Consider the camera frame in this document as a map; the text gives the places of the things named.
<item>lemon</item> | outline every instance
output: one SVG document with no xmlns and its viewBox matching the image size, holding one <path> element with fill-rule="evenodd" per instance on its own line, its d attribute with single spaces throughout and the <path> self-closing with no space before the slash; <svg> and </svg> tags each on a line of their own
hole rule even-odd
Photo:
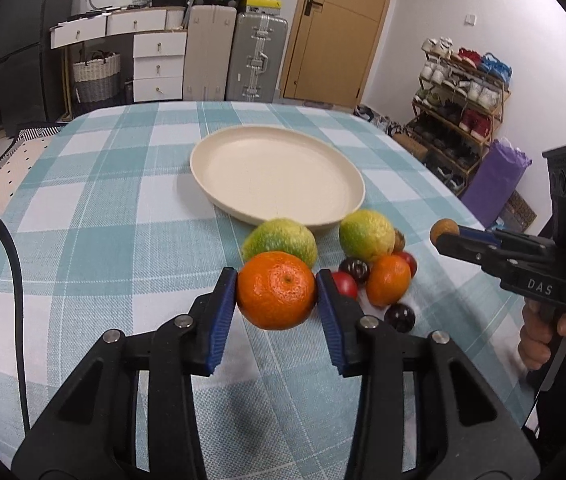
<svg viewBox="0 0 566 480">
<path fill-rule="evenodd" d="M 391 254 L 395 237 L 390 220 L 370 209 L 359 209 L 349 214 L 339 227 L 343 252 L 366 262 L 374 262 L 383 254 Z"/>
<path fill-rule="evenodd" d="M 259 225 L 241 248 L 243 261 L 268 251 L 283 251 L 296 256 L 310 267 L 316 263 L 318 248 L 310 229 L 289 218 L 275 218 Z"/>
</svg>

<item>door frame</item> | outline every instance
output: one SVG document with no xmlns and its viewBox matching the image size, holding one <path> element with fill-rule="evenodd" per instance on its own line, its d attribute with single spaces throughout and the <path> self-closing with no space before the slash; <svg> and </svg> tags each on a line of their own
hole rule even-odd
<svg viewBox="0 0 566 480">
<path fill-rule="evenodd" d="M 297 45 L 298 29 L 301 25 L 301 19 L 303 18 L 303 12 L 305 10 L 306 0 L 297 0 L 297 6 L 294 11 L 294 19 L 292 20 L 292 27 L 289 32 L 289 39 L 287 40 L 287 49 L 285 50 L 285 58 L 283 61 L 283 70 L 281 71 L 281 98 L 285 97 L 285 89 L 289 83 L 289 71 L 292 65 L 292 56 L 294 54 L 295 47 Z M 387 17 L 387 10 L 390 6 L 390 0 L 385 0 L 383 3 L 383 12 L 381 13 L 381 19 L 378 22 L 377 34 L 374 39 L 374 44 L 372 51 L 370 52 L 369 59 L 367 60 L 367 65 L 365 66 L 365 72 L 363 73 L 363 79 L 361 81 L 361 91 L 357 97 L 357 104 L 361 104 L 361 99 L 363 97 L 363 92 L 365 90 L 365 85 L 367 85 L 367 79 L 369 77 L 369 72 L 372 69 L 372 63 L 374 62 L 374 57 L 377 53 L 378 42 L 381 39 L 381 32 L 383 31 L 383 26 L 385 25 L 385 19 Z"/>
</svg>

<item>person's hand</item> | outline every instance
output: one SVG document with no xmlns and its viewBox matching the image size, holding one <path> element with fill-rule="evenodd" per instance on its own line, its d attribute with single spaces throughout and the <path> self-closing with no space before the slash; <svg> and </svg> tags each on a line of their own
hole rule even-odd
<svg viewBox="0 0 566 480">
<path fill-rule="evenodd" d="M 521 342 L 519 355 L 523 364 L 530 370 L 538 370 L 550 359 L 548 344 L 552 341 L 552 329 L 539 317 L 540 303 L 534 300 L 525 300 L 523 307 L 523 327 L 521 328 Z M 560 336 L 566 336 L 566 314 L 563 314 L 556 326 Z"/>
</svg>

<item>metal screw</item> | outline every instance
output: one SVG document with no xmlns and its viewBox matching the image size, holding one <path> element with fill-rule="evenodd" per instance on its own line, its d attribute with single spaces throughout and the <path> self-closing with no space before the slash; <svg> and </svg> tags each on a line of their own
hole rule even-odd
<svg viewBox="0 0 566 480">
<path fill-rule="evenodd" d="M 181 314 L 174 318 L 174 324 L 179 328 L 189 328 L 194 324 L 194 319 L 189 314 Z"/>
<path fill-rule="evenodd" d="M 378 326 L 379 320 L 378 320 L 378 317 L 363 316 L 361 319 L 359 319 L 359 324 L 363 328 L 373 329 L 373 328 L 376 328 Z"/>
<path fill-rule="evenodd" d="M 115 343 L 119 339 L 121 339 L 121 332 L 115 328 L 112 328 L 103 334 L 103 341 L 105 341 L 105 343 Z"/>
<path fill-rule="evenodd" d="M 434 339 L 435 343 L 439 343 L 440 345 L 445 345 L 450 342 L 450 336 L 447 332 L 443 332 L 442 330 L 432 332 L 432 339 Z"/>
</svg>

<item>purple shopping bag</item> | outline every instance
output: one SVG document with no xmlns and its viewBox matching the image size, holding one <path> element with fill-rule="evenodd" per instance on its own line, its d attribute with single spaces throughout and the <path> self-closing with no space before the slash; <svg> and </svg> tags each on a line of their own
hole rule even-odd
<svg viewBox="0 0 566 480">
<path fill-rule="evenodd" d="M 508 140 L 493 142 L 461 202 L 484 227 L 490 226 L 531 164 L 532 160 Z"/>
</svg>

